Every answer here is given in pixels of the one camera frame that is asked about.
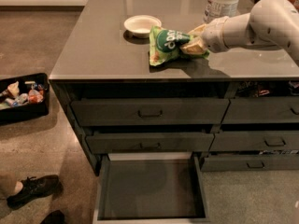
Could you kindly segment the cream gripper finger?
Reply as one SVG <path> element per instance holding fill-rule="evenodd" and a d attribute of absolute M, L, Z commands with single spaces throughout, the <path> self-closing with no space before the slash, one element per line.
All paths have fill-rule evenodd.
<path fill-rule="evenodd" d="M 199 36 L 197 36 L 190 42 L 182 45 L 180 49 L 183 53 L 189 55 L 202 55 L 207 51 L 205 42 Z"/>
<path fill-rule="evenodd" d="M 201 24 L 197 27 L 195 27 L 194 29 L 192 29 L 191 31 L 189 31 L 189 35 L 195 35 L 195 36 L 199 36 L 201 33 L 203 33 L 206 29 L 206 24 Z"/>

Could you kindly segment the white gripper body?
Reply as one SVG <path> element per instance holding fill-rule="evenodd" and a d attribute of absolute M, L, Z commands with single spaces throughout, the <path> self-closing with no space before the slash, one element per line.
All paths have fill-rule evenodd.
<path fill-rule="evenodd" d="M 223 39 L 224 24 L 228 20 L 228 17 L 217 18 L 208 23 L 202 33 L 202 39 L 207 48 L 214 52 L 225 52 L 228 50 Z"/>

